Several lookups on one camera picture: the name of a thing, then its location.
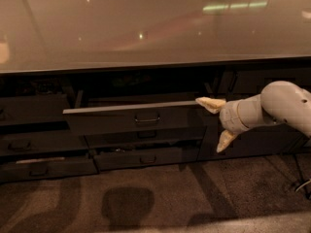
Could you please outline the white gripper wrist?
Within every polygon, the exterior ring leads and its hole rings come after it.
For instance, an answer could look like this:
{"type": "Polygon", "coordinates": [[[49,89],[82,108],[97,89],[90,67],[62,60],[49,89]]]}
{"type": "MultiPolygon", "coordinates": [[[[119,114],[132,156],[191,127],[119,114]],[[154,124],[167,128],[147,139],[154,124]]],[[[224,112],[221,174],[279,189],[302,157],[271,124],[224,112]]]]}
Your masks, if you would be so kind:
{"type": "Polygon", "coordinates": [[[219,118],[225,130],[220,136],[217,145],[217,153],[224,151],[236,139],[236,134],[241,134],[250,130],[241,117],[244,116],[245,113],[239,113],[239,110],[246,107],[248,103],[247,99],[226,102],[222,99],[199,97],[195,99],[195,102],[204,107],[211,114],[220,113],[219,118]]]}

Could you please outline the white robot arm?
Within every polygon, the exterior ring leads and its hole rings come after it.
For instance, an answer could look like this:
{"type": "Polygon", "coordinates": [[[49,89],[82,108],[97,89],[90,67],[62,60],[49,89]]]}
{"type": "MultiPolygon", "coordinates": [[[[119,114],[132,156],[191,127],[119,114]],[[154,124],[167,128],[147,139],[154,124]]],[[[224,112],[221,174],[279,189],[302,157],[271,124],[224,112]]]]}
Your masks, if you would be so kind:
{"type": "Polygon", "coordinates": [[[253,128],[287,124],[311,137],[311,93],[298,85],[276,81],[255,96],[225,101],[199,97],[195,102],[211,114],[218,114],[224,129],[217,152],[224,151],[240,134],[253,128]]]}

